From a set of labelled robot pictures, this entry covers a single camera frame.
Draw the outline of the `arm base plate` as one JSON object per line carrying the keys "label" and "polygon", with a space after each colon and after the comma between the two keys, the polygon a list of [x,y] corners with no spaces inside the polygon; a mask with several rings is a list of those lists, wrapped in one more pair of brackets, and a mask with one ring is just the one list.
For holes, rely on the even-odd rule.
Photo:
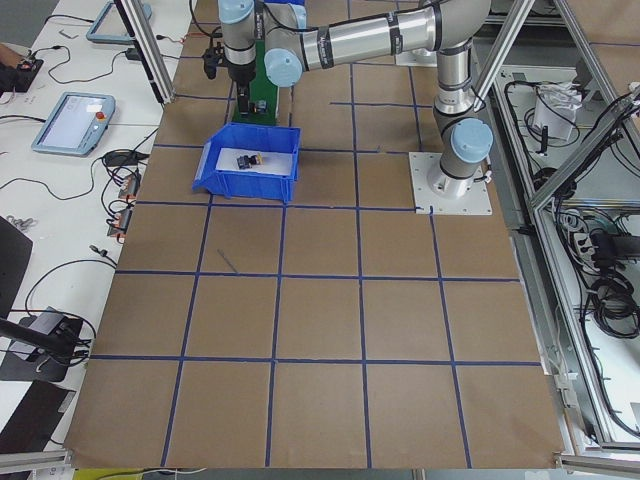
{"label": "arm base plate", "polygon": [[432,215],[490,216],[493,211],[481,166],[466,180],[447,177],[440,153],[410,152],[415,212]]}

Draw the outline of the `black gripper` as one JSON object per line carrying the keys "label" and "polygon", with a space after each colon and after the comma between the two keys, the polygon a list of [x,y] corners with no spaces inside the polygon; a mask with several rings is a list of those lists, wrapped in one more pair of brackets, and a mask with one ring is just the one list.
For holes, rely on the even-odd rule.
{"label": "black gripper", "polygon": [[236,85],[238,114],[247,116],[249,114],[250,84],[254,80],[254,63],[250,62],[244,65],[230,63],[228,73]]}

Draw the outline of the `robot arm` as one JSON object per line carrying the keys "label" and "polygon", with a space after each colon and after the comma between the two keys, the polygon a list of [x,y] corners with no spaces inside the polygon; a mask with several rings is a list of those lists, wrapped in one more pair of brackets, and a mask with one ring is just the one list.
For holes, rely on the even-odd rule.
{"label": "robot arm", "polygon": [[214,50],[236,85],[238,113],[254,106],[250,84],[264,66],[276,87],[294,86],[306,71],[424,49],[436,55],[436,119],[444,143],[438,164],[427,174],[438,196],[467,194],[474,174],[492,147],[493,134],[472,109],[479,96],[471,77],[473,37],[490,11],[488,1],[422,1],[418,7],[310,27],[306,9],[291,3],[221,1],[223,42]]}

